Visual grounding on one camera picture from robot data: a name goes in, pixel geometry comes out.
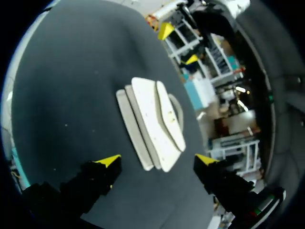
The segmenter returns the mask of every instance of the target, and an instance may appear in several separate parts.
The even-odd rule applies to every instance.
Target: gray table surface
[[[146,172],[115,93],[133,77],[162,81],[184,111],[186,151],[169,173]],[[31,184],[58,188],[80,165],[122,155],[122,174],[82,218],[106,229],[204,229],[213,201],[193,171],[203,151],[194,110],[156,34],[136,11],[101,0],[62,0],[20,62],[12,126]]]

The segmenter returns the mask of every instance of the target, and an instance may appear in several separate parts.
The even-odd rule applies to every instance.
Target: metal shelving rack
[[[187,38],[180,31],[180,28],[184,25],[192,32],[192,34],[195,37],[194,40],[188,42]],[[181,48],[177,48],[175,44],[170,41],[169,38],[166,38],[164,42],[165,45],[168,47],[167,51],[169,53],[169,57],[175,59],[177,63],[180,64],[181,63],[180,56],[188,52],[189,50],[193,50],[194,47],[198,45],[203,38],[198,36],[197,33],[195,33],[191,25],[185,19],[182,19],[182,23],[176,26],[173,32],[175,32],[179,36],[181,41],[184,43],[184,46]],[[217,76],[212,78],[209,74],[207,66],[203,64],[203,62],[200,59],[197,61],[197,63],[203,73],[203,78],[208,78],[210,79],[211,83],[215,83],[221,79],[234,75],[234,72],[225,53],[223,52],[222,48],[216,41],[216,36],[212,34],[212,38],[214,44],[212,44],[213,45],[212,48],[210,49],[206,48],[206,53],[209,59],[211,60],[214,69],[217,72]]]

